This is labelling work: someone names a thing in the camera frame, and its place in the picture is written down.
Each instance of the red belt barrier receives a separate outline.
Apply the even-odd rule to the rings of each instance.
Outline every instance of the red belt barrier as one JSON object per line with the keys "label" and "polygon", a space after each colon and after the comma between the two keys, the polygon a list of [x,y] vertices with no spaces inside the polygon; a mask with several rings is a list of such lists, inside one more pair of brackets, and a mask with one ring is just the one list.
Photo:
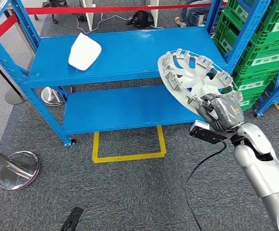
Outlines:
{"label": "red belt barrier", "polygon": [[17,18],[14,14],[11,14],[10,17],[8,17],[6,20],[0,25],[0,37],[16,22],[17,22]]}
{"label": "red belt barrier", "polygon": [[188,7],[209,7],[211,3],[191,4],[191,5],[167,5],[167,6],[99,6],[99,7],[45,7],[26,8],[27,14],[71,14],[71,13],[106,13],[122,11],[149,11],[164,10]]}

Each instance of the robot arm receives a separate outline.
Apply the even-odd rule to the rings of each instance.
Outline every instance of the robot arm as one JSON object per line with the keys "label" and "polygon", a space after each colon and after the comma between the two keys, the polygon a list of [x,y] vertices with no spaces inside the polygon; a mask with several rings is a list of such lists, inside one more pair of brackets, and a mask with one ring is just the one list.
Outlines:
{"label": "robot arm", "polygon": [[[233,90],[233,79],[207,57],[182,49],[167,52],[158,60],[158,67],[170,94],[208,123],[199,126],[203,123],[195,121],[190,135],[213,144],[231,138],[237,164],[279,230],[279,161],[262,131],[244,123],[239,104],[242,96]],[[225,88],[231,91],[219,92]]]}
{"label": "robot arm", "polygon": [[240,138],[231,138],[235,146],[234,158],[279,230],[279,161],[274,150],[256,125],[242,124],[237,132]]}
{"label": "robot arm", "polygon": [[[214,100],[218,100],[218,103],[213,103]],[[231,106],[226,97],[221,100],[216,97],[212,99],[210,104],[213,105],[213,109],[216,112],[217,119],[210,115],[209,111],[211,108],[201,108],[198,113],[215,130],[234,131],[234,135],[231,140],[235,147],[235,160],[263,202],[273,224],[279,230],[279,161],[271,143],[259,127],[252,123],[241,123],[240,109]],[[226,114],[220,114],[220,111],[225,111]]]}

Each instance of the robot forearm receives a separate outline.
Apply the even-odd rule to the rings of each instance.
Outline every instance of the robot forearm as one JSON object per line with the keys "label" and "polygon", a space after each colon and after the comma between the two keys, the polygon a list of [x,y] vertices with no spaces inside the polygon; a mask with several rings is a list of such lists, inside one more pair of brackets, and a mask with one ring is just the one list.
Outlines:
{"label": "robot forearm", "polygon": [[279,161],[274,150],[271,147],[267,153],[268,140],[257,126],[243,124],[237,131],[248,138],[238,145],[235,143],[234,158],[264,203],[273,224],[279,230]]}

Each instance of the floor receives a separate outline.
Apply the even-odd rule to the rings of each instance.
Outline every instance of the floor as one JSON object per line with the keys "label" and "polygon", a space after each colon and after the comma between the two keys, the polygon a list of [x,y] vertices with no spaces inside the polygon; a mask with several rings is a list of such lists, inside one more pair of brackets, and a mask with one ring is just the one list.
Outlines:
{"label": "floor", "polygon": [[[95,1],[102,5],[103,1]],[[26,6],[39,1],[24,1]],[[115,5],[125,4],[118,0]],[[128,1],[128,4],[143,4]],[[121,13],[129,17],[132,13]],[[163,11],[159,26],[175,26],[177,12]],[[75,15],[59,15],[59,27],[51,17],[39,16],[32,22],[42,36],[77,34]],[[99,21],[95,15],[94,27]],[[80,26],[88,30],[85,23]],[[119,19],[103,23],[100,31],[128,30]],[[13,28],[2,42],[18,64],[29,63],[30,55]],[[159,79],[96,84],[94,89],[158,84]],[[75,86],[80,91],[88,86]],[[184,186],[188,174],[203,158],[218,151],[221,145],[209,145],[188,135],[189,124],[164,126],[167,147],[164,158],[94,164],[92,134],[72,136],[78,143],[62,147],[48,125],[29,103],[11,107],[6,104],[0,77],[0,150],[13,153],[29,150],[42,163],[39,175],[31,186],[14,192],[0,189],[0,231],[60,230],[75,206],[84,209],[77,231],[84,230],[198,230],[185,204]],[[51,108],[57,116],[63,107]],[[279,112],[274,106],[262,119],[252,110],[245,114],[249,122],[262,128],[279,158]],[[100,156],[158,152],[155,128],[100,133]],[[225,152],[201,166],[191,179],[187,195],[204,230],[273,230],[262,204],[244,174],[237,166],[229,143]]]}

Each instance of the green plastic crate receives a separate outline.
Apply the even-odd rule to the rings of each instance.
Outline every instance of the green plastic crate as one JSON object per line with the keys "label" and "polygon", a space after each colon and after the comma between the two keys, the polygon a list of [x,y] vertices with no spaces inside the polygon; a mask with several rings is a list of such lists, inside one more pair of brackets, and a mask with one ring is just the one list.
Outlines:
{"label": "green plastic crate", "polygon": [[[214,41],[220,53],[224,55],[232,49],[238,34],[239,30],[223,11],[221,13]],[[266,46],[256,46],[249,42],[240,60],[244,62],[252,60],[252,65],[257,65],[261,62],[273,61],[273,58],[276,58],[275,61],[279,60],[279,42]]]}
{"label": "green plastic crate", "polygon": [[256,66],[247,66],[242,64],[239,66],[237,65],[235,68],[241,75],[259,75],[261,73],[265,73],[268,71],[279,70],[279,61]]}
{"label": "green plastic crate", "polygon": [[268,86],[271,80],[273,80],[277,70],[267,72],[262,75],[251,75],[241,77],[238,75],[235,70],[231,74],[234,78],[234,83],[237,86],[237,89],[242,94],[254,93],[254,92],[263,92],[266,86]]}
{"label": "green plastic crate", "polygon": [[[228,1],[224,11],[239,31],[248,15],[237,0]],[[270,3],[250,40],[257,46],[279,42],[279,0]]]}
{"label": "green plastic crate", "polygon": [[243,98],[240,106],[243,112],[250,109],[255,102],[257,101],[259,96]]}

